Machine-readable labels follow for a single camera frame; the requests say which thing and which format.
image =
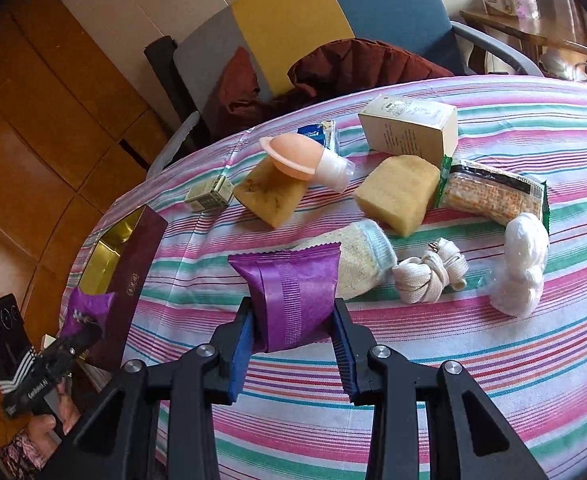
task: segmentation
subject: dark red box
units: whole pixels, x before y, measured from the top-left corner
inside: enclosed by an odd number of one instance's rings
[[[115,292],[101,341],[85,362],[109,372],[120,369],[129,327],[167,221],[149,206],[129,213],[100,237],[78,287],[85,294]]]

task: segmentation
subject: floral sleeve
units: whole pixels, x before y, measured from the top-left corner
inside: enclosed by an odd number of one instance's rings
[[[19,431],[11,442],[0,447],[0,460],[16,480],[32,480],[44,466],[46,459],[27,436]]]

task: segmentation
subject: bag of crackers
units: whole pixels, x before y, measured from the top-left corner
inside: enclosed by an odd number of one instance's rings
[[[436,206],[484,216],[504,226],[520,213],[532,213],[549,232],[546,182],[472,160],[443,158]]]

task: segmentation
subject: hand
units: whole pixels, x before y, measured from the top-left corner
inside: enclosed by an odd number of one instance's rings
[[[64,392],[62,384],[58,384],[60,395],[60,416],[64,434],[69,433],[78,419],[80,412],[76,408],[72,398]],[[49,434],[56,427],[56,418],[53,415],[33,415],[27,424],[27,436],[38,448],[40,453],[49,459],[58,447],[56,441]]]
[[[64,392],[64,386],[58,384],[60,394],[60,416],[62,418],[62,430],[64,434],[69,433],[80,418],[80,412],[72,401],[72,398]]]

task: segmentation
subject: white rope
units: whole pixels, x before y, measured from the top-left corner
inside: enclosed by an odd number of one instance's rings
[[[445,286],[453,290],[467,286],[464,275],[469,265],[453,242],[440,238],[429,244],[422,258],[411,256],[391,270],[404,303],[433,303]]]

